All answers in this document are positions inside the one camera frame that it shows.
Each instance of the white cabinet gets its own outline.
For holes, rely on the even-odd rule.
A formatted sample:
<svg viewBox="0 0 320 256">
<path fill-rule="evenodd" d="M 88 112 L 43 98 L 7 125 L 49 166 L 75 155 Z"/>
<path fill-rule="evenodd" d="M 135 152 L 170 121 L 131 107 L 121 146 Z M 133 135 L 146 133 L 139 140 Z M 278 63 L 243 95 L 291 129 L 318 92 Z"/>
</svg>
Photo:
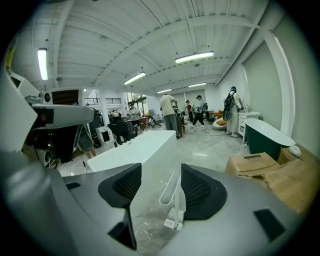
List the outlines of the white cabinet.
<svg viewBox="0 0 320 256">
<path fill-rule="evenodd" d="M 259 112 L 239 112 L 238 134 L 243 137 L 243 142 L 245 142 L 246 120 L 249 118 L 258 119 L 259 115 Z"/>
</svg>

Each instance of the backpack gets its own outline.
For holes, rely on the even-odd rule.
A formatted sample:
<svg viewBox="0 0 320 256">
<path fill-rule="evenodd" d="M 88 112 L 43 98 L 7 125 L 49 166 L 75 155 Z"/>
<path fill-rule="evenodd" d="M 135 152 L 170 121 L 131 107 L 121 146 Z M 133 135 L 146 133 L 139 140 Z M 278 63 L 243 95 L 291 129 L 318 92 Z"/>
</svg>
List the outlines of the backpack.
<svg viewBox="0 0 320 256">
<path fill-rule="evenodd" d="M 228 94 L 228 96 L 226 97 L 225 101 L 224 101 L 224 107 L 225 108 L 233 108 L 233 106 L 235 105 L 235 99 L 234 99 L 234 95 L 233 94 Z"/>
</svg>

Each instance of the white ceiling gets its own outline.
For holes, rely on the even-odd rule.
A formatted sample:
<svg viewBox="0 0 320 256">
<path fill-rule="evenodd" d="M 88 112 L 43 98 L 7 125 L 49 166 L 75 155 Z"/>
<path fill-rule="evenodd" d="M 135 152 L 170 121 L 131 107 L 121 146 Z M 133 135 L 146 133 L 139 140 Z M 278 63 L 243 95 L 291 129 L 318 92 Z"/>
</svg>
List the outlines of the white ceiling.
<svg viewBox="0 0 320 256">
<path fill-rule="evenodd" d="M 12 69 L 42 90 L 108 88 L 153 95 L 216 85 L 259 27 L 267 0 L 67 0 L 41 5 L 18 34 Z M 48 49 L 48 81 L 37 51 Z M 175 58 L 214 51 L 176 64 Z M 139 72 L 146 76 L 124 86 Z"/>
</svg>

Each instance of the white shirt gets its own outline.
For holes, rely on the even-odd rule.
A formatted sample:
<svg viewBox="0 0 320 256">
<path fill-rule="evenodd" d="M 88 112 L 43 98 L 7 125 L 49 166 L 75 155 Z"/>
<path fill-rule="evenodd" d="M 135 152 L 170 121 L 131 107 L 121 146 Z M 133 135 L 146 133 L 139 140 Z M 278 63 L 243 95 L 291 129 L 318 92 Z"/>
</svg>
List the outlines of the white shirt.
<svg viewBox="0 0 320 256">
<path fill-rule="evenodd" d="M 235 105 L 236 105 L 239 109 L 241 109 L 241 104 L 240 104 L 240 101 L 239 101 L 240 95 L 239 95 L 237 92 L 233 92 L 233 91 L 231 91 L 230 94 L 233 95 L 233 99 L 234 99 Z"/>
<path fill-rule="evenodd" d="M 160 99 L 160 105 L 162 108 L 163 116 L 175 114 L 174 108 L 172 106 L 172 102 L 174 101 L 174 97 L 171 95 L 163 95 Z"/>
<path fill-rule="evenodd" d="M 140 119 L 140 110 L 134 107 L 133 109 L 130 109 L 130 115 L 131 115 L 131 120 L 136 121 Z"/>
</svg>

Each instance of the white bathtub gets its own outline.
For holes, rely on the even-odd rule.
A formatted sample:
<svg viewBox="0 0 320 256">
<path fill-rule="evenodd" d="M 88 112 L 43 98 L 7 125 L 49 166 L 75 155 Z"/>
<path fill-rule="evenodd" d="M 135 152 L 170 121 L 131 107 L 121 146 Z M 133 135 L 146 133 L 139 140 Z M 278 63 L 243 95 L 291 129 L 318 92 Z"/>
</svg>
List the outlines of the white bathtub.
<svg viewBox="0 0 320 256">
<path fill-rule="evenodd" d="M 266 152 L 276 161 L 281 148 L 296 144 L 292 138 L 259 119 L 247 119 L 245 133 L 251 154 Z"/>
</svg>

